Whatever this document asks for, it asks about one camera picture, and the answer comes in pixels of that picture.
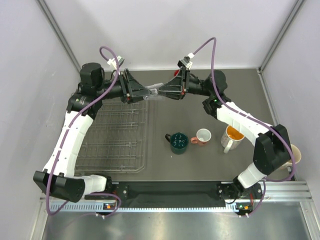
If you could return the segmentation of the clear plastic cup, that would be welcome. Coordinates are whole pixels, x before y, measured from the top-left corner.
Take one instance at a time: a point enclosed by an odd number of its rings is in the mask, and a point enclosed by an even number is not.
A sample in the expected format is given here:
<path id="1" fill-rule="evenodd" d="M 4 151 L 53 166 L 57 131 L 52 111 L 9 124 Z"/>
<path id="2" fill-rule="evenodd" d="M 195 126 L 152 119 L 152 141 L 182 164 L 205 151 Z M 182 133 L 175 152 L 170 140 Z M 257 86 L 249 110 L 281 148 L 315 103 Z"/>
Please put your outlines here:
<path id="1" fill-rule="evenodd" d="M 144 96 L 143 99 L 145 101 L 164 101 L 166 99 L 165 96 L 159 94 L 159 88 L 162 87 L 164 84 L 156 83 L 153 85 L 146 86 L 145 88 L 151 91 L 151 94 Z"/>

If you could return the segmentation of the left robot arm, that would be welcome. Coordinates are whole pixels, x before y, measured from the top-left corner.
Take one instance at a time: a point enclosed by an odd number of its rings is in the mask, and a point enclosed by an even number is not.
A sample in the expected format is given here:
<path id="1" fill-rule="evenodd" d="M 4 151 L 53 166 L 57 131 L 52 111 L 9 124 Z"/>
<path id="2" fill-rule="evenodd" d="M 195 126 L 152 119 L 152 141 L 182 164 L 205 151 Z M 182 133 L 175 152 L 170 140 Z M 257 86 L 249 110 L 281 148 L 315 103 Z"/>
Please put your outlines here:
<path id="1" fill-rule="evenodd" d="M 78 89 L 66 108 L 61 134 L 53 153 L 42 171 L 36 171 L 33 181 L 47 196 L 76 203 L 83 196 L 97 193 L 107 199 L 113 186 L 102 175 L 76 177 L 75 165 L 86 133 L 95 120 L 103 100 L 120 98 L 123 103 L 143 101 L 152 95 L 125 69 L 113 81 L 105 80 L 99 63 L 90 62 L 80 70 Z"/>

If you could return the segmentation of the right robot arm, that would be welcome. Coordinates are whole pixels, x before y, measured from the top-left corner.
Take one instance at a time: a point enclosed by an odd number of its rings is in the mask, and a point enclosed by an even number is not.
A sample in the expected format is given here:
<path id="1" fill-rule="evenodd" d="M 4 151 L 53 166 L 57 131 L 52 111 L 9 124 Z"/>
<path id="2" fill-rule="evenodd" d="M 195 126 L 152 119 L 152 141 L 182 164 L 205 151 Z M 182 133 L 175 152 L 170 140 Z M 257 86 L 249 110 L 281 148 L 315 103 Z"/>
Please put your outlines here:
<path id="1" fill-rule="evenodd" d="M 248 139 L 253 147 L 252 163 L 233 179 L 233 192 L 238 198 L 246 198 L 252 186 L 294 160 L 287 129 L 264 123 L 236 106 L 224 91 L 228 87 L 225 74 L 213 70 L 201 80 L 185 67 L 174 78 L 158 89 L 158 94 L 173 100 L 182 100 L 186 94 L 206 96 L 202 105 L 205 112 L 223 122 Z"/>

